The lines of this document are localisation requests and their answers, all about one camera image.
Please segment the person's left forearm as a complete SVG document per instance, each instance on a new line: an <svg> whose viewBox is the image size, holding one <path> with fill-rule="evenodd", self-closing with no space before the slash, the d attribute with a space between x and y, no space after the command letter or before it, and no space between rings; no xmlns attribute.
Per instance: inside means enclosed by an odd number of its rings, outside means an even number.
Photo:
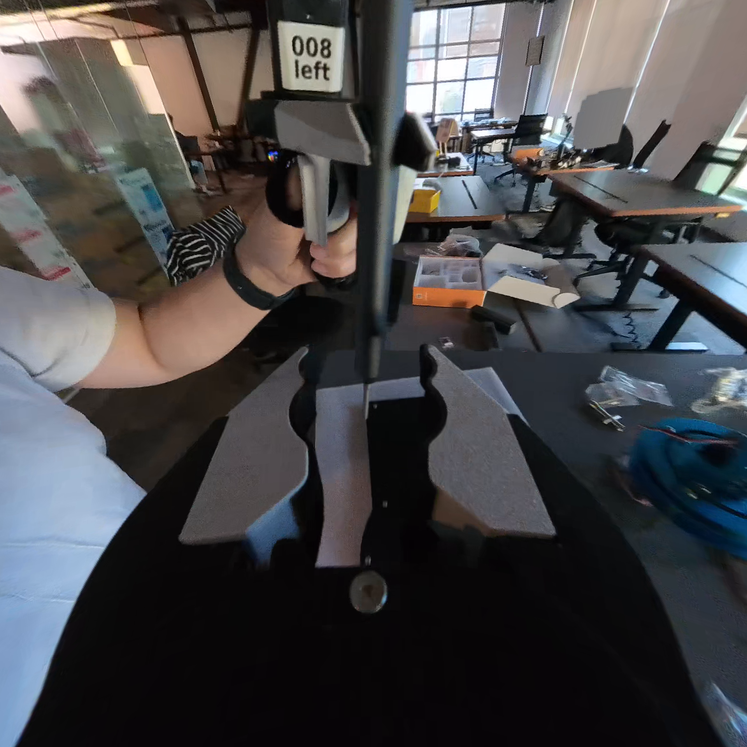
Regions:
<svg viewBox="0 0 747 747"><path fill-rule="evenodd" d="M142 388L209 367L268 314L242 300L218 264L148 303L114 300L114 335L78 388Z"/></svg>

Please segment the white shirt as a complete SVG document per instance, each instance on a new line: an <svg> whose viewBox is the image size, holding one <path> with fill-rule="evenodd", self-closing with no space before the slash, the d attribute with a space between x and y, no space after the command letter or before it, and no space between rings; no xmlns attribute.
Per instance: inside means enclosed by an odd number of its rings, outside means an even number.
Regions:
<svg viewBox="0 0 747 747"><path fill-rule="evenodd" d="M94 288L1 270L1 744L15 745L89 574L144 491L58 397L102 361Z"/></svg>

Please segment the wood-edged office desk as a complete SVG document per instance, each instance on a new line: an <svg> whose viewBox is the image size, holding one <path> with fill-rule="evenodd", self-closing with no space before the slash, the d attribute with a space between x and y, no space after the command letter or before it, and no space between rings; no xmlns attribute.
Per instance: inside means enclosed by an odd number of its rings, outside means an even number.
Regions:
<svg viewBox="0 0 747 747"><path fill-rule="evenodd" d="M642 219L649 225L647 242L668 226L728 217L743 209L739 202L626 170L560 170L549 179L557 192L581 203L589 218L598 223Z"/></svg>
<svg viewBox="0 0 747 747"><path fill-rule="evenodd" d="M432 210L409 211L405 227L416 226L430 233L455 228L490 228L507 217L499 195L490 191L480 176L447 176L416 179L414 193L431 190L438 193Z"/></svg>
<svg viewBox="0 0 747 747"><path fill-rule="evenodd" d="M644 351L707 351L700 344L674 341L692 314L746 347L745 242L636 246L612 307L622 310L642 279L659 285L677 300Z"/></svg>

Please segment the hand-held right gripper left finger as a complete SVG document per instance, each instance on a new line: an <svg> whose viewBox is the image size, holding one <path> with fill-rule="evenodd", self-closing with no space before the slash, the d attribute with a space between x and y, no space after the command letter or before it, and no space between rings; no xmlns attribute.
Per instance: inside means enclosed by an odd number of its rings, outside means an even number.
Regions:
<svg viewBox="0 0 747 747"><path fill-rule="evenodd" d="M277 542L301 540L293 500L309 478L309 448L291 423L304 378L301 347L228 415L179 541L240 542L269 563Z"/></svg>

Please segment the black office chair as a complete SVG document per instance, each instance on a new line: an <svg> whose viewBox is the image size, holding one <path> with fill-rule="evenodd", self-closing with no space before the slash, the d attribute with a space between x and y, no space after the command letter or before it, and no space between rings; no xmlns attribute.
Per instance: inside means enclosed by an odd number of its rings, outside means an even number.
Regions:
<svg viewBox="0 0 747 747"><path fill-rule="evenodd" d="M545 131L547 114L521 115L512 134L503 133L497 142L502 144L503 161L509 163L509 155L514 154L518 146L539 145Z"/></svg>
<svg viewBox="0 0 747 747"><path fill-rule="evenodd" d="M695 193L696 184L702 177L707 159L712 155L713 144L702 141L694 154L669 182L677 191ZM621 279L630 267L630 249L638 244L674 244L681 238L693 241L698 237L705 214L649 214L608 219L598 223L595 234L599 240L612 249L606 261L593 260L588 269L574 280L574 285L588 277L615 273Z"/></svg>

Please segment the black wristband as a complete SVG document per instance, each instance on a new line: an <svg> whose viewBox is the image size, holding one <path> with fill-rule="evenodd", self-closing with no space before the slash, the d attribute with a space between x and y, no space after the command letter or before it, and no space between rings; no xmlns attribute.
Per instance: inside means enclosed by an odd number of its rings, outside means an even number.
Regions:
<svg viewBox="0 0 747 747"><path fill-rule="evenodd" d="M262 312L271 312L296 295L296 289L275 296L257 286L243 274L236 256L237 244L226 250L222 259L223 275L229 287L246 304Z"/></svg>

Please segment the white foam mat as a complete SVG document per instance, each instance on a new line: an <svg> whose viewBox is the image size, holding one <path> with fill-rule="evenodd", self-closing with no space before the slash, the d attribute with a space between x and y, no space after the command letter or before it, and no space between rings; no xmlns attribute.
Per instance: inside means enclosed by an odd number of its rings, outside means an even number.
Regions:
<svg viewBox="0 0 747 747"><path fill-rule="evenodd" d="M372 492L362 384L316 391L314 448L323 492L317 568L358 567Z"/></svg>

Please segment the orange parts box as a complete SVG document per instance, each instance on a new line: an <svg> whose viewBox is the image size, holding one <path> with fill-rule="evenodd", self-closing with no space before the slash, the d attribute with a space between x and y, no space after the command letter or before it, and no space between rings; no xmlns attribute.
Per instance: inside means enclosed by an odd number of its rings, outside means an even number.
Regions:
<svg viewBox="0 0 747 747"><path fill-rule="evenodd" d="M421 256L412 289L412 304L447 309L482 306L487 290L478 258Z"/></svg>

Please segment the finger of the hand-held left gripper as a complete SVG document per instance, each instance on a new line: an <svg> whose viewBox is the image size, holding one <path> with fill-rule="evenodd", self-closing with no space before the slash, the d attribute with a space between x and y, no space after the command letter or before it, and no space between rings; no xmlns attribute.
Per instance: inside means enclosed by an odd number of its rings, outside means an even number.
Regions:
<svg viewBox="0 0 747 747"><path fill-rule="evenodd" d="M280 101L274 109L282 149L367 167L370 145L349 102Z"/></svg>
<svg viewBox="0 0 747 747"><path fill-rule="evenodd" d="M393 243L400 242L415 182L419 173L435 164L437 145L429 126L419 114L405 113L395 140L395 221Z"/></svg>

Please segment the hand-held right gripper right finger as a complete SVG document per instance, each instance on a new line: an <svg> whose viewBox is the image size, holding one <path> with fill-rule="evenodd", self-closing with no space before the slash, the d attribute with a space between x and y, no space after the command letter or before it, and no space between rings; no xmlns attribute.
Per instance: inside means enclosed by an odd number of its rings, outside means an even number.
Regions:
<svg viewBox="0 0 747 747"><path fill-rule="evenodd" d="M464 371L436 347L421 347L421 385L438 433L428 446L432 518L483 537L555 537L509 416L526 420L492 368Z"/></svg>

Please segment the striped black white cloth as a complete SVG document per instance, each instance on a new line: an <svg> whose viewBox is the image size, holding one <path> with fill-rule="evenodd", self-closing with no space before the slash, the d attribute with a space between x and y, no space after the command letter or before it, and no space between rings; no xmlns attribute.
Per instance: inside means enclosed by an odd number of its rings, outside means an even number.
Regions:
<svg viewBox="0 0 747 747"><path fill-rule="evenodd" d="M236 247L245 231L243 219L229 205L174 232L167 246L165 264L170 285L183 285L214 266Z"/></svg>

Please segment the large clear plastic bag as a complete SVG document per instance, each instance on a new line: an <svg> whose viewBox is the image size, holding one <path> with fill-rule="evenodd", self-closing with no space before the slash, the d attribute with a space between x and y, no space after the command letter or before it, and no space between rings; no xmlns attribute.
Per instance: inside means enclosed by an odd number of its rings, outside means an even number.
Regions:
<svg viewBox="0 0 747 747"><path fill-rule="evenodd" d="M746 369L711 368L701 372L702 376L712 377L710 389L690 405L699 415L708 415L731 409L746 413Z"/></svg>

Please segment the person's left hand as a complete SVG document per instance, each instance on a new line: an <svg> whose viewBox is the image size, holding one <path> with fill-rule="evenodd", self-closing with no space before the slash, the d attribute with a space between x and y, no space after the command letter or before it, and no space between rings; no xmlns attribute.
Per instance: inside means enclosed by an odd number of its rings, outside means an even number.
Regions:
<svg viewBox="0 0 747 747"><path fill-rule="evenodd" d="M254 285L273 296L316 282L321 276L344 279L356 270L355 208L323 246L306 240L302 228L281 222L265 200L242 217L246 231L235 249L238 267Z"/></svg>

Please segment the small clear plastic bag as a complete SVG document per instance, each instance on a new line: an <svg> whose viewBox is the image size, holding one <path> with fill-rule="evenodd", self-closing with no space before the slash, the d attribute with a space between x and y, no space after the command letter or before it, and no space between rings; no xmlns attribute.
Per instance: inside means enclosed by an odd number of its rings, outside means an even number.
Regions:
<svg viewBox="0 0 747 747"><path fill-rule="evenodd" d="M604 409L639 405L635 395L614 382L595 382L586 387L585 396L589 403L596 403Z"/></svg>
<svg viewBox="0 0 747 747"><path fill-rule="evenodd" d="M674 406L665 385L634 377L609 365L602 369L598 381L620 406L632 406L639 402Z"/></svg>

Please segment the white box lid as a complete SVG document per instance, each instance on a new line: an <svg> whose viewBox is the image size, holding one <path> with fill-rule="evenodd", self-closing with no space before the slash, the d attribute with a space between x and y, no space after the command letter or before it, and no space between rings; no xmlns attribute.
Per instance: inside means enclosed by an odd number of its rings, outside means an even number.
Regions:
<svg viewBox="0 0 747 747"><path fill-rule="evenodd" d="M580 299L565 266L534 251L495 244L482 257L481 266L483 287L491 293L551 309Z"/></svg>

